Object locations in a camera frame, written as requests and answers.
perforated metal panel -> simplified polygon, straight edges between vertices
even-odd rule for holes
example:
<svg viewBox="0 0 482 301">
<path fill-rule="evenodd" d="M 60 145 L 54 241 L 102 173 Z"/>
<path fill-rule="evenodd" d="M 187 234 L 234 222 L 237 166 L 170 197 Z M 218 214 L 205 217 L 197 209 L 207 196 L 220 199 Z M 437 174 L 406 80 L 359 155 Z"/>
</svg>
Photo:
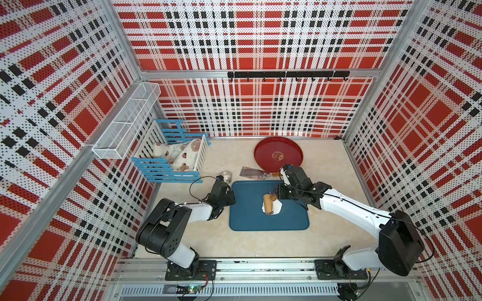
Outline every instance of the perforated metal panel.
<svg viewBox="0 0 482 301">
<path fill-rule="evenodd" d="M 210 136 L 341 136 L 371 78 L 159 80 L 167 118 Z"/>
<path fill-rule="evenodd" d="M 95 159 L 0 300 L 102 300 L 117 259 L 134 244 L 152 190 L 129 158 Z"/>
<path fill-rule="evenodd" d="M 135 78 L 96 1 L 7 1 L 0 15 L 3 248 Z M 101 300 L 151 191 L 127 160 L 92 162 L 0 300 Z"/>
<path fill-rule="evenodd" d="M 133 76 L 95 2 L 0 8 L 1 250 Z"/>
<path fill-rule="evenodd" d="M 411 1 L 114 0 L 144 70 L 377 68 Z"/>
<path fill-rule="evenodd" d="M 350 141 L 377 205 L 435 244 L 418 268 L 439 300 L 482 292 L 481 16 L 481 1 L 430 1 Z"/>
<path fill-rule="evenodd" d="M 176 285 L 125 285 L 122 290 L 123 297 L 145 296 L 175 296 Z M 219 284 L 214 289 L 208 285 L 197 295 L 209 297 L 211 292 L 214 297 L 230 296 L 335 296 L 338 293 L 337 283 L 265 283 L 265 284 Z"/>
</svg>

blue tray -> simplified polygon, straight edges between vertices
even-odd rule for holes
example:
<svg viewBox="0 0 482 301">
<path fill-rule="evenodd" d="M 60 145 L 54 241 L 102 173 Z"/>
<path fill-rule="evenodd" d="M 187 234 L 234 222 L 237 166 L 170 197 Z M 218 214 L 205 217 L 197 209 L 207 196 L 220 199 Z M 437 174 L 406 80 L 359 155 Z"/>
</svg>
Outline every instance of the blue tray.
<svg viewBox="0 0 482 301">
<path fill-rule="evenodd" d="M 280 200 L 281 212 L 266 215 L 263 195 L 273 192 L 281 181 L 236 181 L 231 188 L 236 204 L 229 208 L 229 226 L 234 231 L 282 231 L 306 230 L 309 227 L 308 212 L 293 200 Z"/>
</svg>

blue toy crib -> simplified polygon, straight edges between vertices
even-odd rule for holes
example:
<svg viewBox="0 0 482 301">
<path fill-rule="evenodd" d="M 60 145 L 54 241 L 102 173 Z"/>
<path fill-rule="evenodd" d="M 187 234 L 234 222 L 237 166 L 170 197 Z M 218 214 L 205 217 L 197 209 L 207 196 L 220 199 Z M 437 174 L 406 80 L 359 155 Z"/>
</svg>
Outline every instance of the blue toy crib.
<svg viewBox="0 0 482 301">
<path fill-rule="evenodd" d="M 206 158 L 207 146 L 209 144 L 206 134 L 188 133 L 181 128 L 183 121 L 179 119 L 155 119 L 150 125 L 144 139 L 142 140 L 132 161 L 145 175 L 149 182 L 156 183 L 192 183 L 200 178 L 204 160 Z M 163 124 L 175 124 L 174 129 L 163 129 Z M 167 159 L 153 158 L 152 146 L 157 143 L 176 144 L 201 138 L 198 157 L 191 172 L 174 171 Z"/>
</svg>

wooden rolling pin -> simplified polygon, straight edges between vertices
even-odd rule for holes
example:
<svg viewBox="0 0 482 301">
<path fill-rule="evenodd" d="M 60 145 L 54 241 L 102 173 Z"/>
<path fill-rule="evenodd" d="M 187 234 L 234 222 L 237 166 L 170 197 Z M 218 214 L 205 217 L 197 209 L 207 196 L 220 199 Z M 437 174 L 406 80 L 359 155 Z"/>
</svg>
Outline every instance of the wooden rolling pin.
<svg viewBox="0 0 482 301">
<path fill-rule="evenodd" d="M 267 215 L 273 214 L 273 201 L 271 200 L 271 195 L 270 194 L 264 195 L 263 200 L 265 203 L 265 213 Z"/>
</svg>

black mounting plate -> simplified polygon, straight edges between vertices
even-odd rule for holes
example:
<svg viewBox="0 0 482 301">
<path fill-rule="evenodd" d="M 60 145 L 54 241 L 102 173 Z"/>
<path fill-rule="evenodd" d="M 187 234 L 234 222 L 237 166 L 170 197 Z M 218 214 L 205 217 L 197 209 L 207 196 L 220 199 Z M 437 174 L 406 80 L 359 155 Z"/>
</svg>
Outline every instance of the black mounting plate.
<svg viewBox="0 0 482 301">
<path fill-rule="evenodd" d="M 335 274 L 335 262 L 333 259 L 317 259 L 315 260 L 315 271 L 319 280 L 343 279 Z M 349 271 L 345 279 L 368 279 L 365 270 Z"/>
<path fill-rule="evenodd" d="M 206 274 L 208 275 L 209 281 L 216 279 L 216 266 L 217 266 L 216 260 L 200 260 L 199 261 L 199 269 L 206 272 Z M 182 276 L 181 272 L 177 268 L 176 264 L 169 264 L 168 265 L 168 270 L 166 272 L 165 279 L 166 279 L 166 281 L 206 280 L 203 272 L 199 272 L 198 275 L 196 277 L 192 278 L 192 279 L 184 278 L 184 276 Z"/>
</svg>

